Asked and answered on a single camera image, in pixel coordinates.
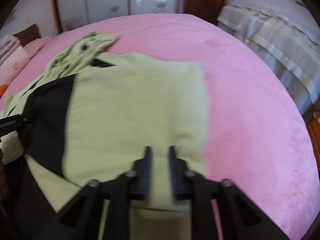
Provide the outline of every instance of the light green cloth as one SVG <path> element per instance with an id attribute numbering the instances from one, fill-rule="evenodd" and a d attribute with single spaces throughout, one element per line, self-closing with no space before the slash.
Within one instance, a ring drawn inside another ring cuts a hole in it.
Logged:
<path id="1" fill-rule="evenodd" d="M 59 53 L 48 62 L 43 75 L 33 80 L 24 90 L 17 95 L 7 94 L 4 109 L 0 112 L 0 118 L 7 117 L 11 109 L 14 110 L 10 116 L 21 114 L 28 96 L 39 86 L 57 79 L 81 71 L 90 70 L 90 62 L 97 54 L 111 46 L 118 39 L 118 35 L 108 33 L 92 32 L 80 38 L 73 46 Z M 10 163 L 23 154 L 17 132 L 12 132 L 1 138 L 0 147 L 4 153 L 4 163 Z"/>
<path id="2" fill-rule="evenodd" d="M 82 61 L 81 68 L 72 65 L 82 72 L 75 77 L 66 121 L 62 169 L 70 182 L 26 155 L 34 178 L 58 211 L 90 179 L 114 179 L 143 156 L 145 146 L 151 146 L 150 198 L 132 203 L 132 239 L 186 239 L 189 205 L 173 201 L 167 154 L 174 145 L 190 168 L 205 173 L 208 100 L 201 66 L 139 53 L 100 53 L 95 58 L 115 66 L 92 68 Z M 45 80 L 57 78 L 57 67 L 49 63 Z"/>

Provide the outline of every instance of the bed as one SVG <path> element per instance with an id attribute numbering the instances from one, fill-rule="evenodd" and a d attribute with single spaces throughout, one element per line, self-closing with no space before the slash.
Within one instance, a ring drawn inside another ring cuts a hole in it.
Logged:
<path id="1" fill-rule="evenodd" d="M 72 30 L 48 42 L 6 94 L 24 89 L 49 60 L 91 31 L 120 35 L 110 53 L 202 63 L 209 97 L 207 177 L 233 179 L 291 240 L 304 236 L 320 211 L 319 176 L 305 123 L 270 68 L 210 23 L 191 15 L 150 14 Z"/>
<path id="2" fill-rule="evenodd" d="M 270 67 L 302 115 L 316 104 L 320 95 L 320 29 L 301 3 L 233 0 L 222 9 L 218 22 Z"/>

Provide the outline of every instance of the screw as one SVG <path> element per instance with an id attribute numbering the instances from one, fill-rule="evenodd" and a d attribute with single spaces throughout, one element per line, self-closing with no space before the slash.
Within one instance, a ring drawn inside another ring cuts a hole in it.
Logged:
<path id="1" fill-rule="evenodd" d="M 231 179 L 223 179 L 221 183 L 223 187 L 231 187 L 233 185 L 233 182 Z"/>
<path id="2" fill-rule="evenodd" d="M 136 171 L 127 171 L 127 172 L 125 173 L 125 175 L 126 175 L 127 177 L 133 178 L 133 177 L 137 176 L 137 172 L 136 172 Z"/>
<path id="3" fill-rule="evenodd" d="M 100 182 L 96 179 L 93 179 L 89 182 L 89 187 L 97 187 L 99 186 Z"/>
<path id="4" fill-rule="evenodd" d="M 193 176 L 196 175 L 196 173 L 194 171 L 192 171 L 192 170 L 186 170 L 184 172 L 184 175 L 187 176 L 187 177 L 193 177 Z"/>

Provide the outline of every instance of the pink flower pattern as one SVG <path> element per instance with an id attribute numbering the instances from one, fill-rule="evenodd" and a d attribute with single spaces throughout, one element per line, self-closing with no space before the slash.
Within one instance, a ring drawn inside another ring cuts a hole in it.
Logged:
<path id="1" fill-rule="evenodd" d="M 14 16 L 14 13 L 16 12 L 16 8 L 15 9 L 13 9 L 12 11 L 11 11 L 11 13 L 9 14 L 9 16 L 8 16 L 8 19 L 10 18 L 10 17 L 13 17 Z"/>
<path id="2" fill-rule="evenodd" d="M 119 10 L 119 5 L 114 5 L 114 6 L 112 6 L 112 7 L 110 7 L 110 12 L 112 12 L 112 13 L 114 13 L 114 12 L 117 12 L 118 10 Z"/>

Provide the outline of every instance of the pink blanket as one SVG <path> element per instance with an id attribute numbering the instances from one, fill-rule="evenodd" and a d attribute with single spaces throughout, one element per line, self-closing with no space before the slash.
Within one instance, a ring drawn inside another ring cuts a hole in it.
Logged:
<path id="1" fill-rule="evenodd" d="M 214 25 L 175 14 L 87 25 L 50 41 L 6 92 L 25 88 L 50 59 L 91 31 L 120 34 L 109 50 L 114 54 L 201 62 L 210 100 L 207 176 L 233 179 L 291 240 L 303 237 L 320 210 L 319 177 L 305 124 L 268 66 Z"/>

